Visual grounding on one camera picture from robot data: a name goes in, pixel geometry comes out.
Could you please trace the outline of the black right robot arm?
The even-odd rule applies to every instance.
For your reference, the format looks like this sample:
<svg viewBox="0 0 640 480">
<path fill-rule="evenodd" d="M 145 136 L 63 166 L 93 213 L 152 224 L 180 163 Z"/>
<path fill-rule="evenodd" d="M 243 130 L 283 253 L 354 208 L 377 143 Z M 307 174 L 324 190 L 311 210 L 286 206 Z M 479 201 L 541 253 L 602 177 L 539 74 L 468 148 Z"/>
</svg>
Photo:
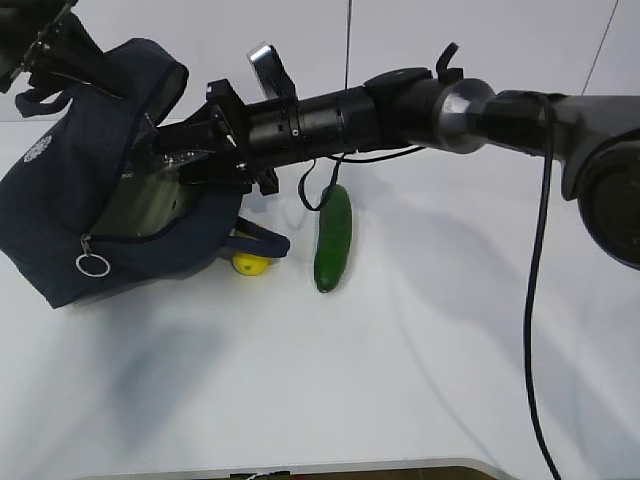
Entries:
<svg viewBox="0 0 640 480">
<path fill-rule="evenodd" d="M 405 68 L 364 84 L 301 99 L 272 46 L 252 66 L 265 93 L 247 104 L 226 80 L 205 104 L 161 127 L 151 149 L 188 183 L 258 184 L 277 191 L 279 167 L 335 155 L 395 149 L 470 154 L 486 145 L 557 161 L 561 195 L 575 202 L 594 242 L 639 265 L 639 99 L 635 95 L 495 92 L 451 65 Z"/>
</svg>

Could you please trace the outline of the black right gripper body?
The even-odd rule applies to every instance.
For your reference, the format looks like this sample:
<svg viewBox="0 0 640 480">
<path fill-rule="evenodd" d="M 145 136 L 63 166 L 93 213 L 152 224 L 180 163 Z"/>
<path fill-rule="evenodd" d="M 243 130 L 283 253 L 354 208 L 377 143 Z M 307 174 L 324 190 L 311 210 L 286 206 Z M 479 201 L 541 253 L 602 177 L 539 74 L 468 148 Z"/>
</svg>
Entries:
<svg viewBox="0 0 640 480">
<path fill-rule="evenodd" d="M 362 87 L 247 105 L 224 79 L 208 84 L 207 103 L 212 122 L 225 124 L 235 148 L 204 162 L 236 164 L 266 195 L 278 191 L 272 172 L 279 167 L 370 145 L 370 96 Z"/>
</svg>

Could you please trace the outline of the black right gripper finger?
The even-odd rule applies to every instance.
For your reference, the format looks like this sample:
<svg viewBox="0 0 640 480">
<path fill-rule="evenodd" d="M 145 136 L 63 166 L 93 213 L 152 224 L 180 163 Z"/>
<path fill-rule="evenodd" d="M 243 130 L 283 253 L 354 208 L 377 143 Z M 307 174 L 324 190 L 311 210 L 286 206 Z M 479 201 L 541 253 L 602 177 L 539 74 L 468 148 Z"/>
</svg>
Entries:
<svg viewBox="0 0 640 480">
<path fill-rule="evenodd" d="M 194 162 L 179 170 L 184 185 L 200 185 L 250 192 L 250 175 L 234 163 Z"/>
<path fill-rule="evenodd" d="M 227 138 L 225 130 L 211 121 L 180 122 L 160 127 L 152 142 L 152 151 L 157 154 L 183 152 L 225 153 L 232 151 L 234 144 Z"/>
</svg>

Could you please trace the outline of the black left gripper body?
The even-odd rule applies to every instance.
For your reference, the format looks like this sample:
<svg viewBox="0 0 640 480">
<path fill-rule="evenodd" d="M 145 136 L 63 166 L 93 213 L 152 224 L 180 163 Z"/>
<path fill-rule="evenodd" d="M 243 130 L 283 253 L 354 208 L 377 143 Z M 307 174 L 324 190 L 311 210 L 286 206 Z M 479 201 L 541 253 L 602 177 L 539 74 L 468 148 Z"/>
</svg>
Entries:
<svg viewBox="0 0 640 480">
<path fill-rule="evenodd" d="M 1 3 L 1 91 L 23 72 L 95 85 L 100 49 L 72 13 L 75 1 Z"/>
</svg>

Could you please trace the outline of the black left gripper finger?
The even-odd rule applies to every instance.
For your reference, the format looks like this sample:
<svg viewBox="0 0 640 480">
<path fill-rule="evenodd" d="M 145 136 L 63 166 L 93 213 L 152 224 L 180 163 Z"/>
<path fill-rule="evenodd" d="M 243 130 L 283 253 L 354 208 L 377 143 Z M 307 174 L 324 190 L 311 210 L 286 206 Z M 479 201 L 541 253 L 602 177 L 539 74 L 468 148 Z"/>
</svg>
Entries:
<svg viewBox="0 0 640 480">
<path fill-rule="evenodd" d="M 100 50 L 80 46 L 45 44 L 37 51 L 29 85 L 57 92 L 86 85 L 114 98 L 124 99 L 131 81 L 126 72 Z"/>
</svg>

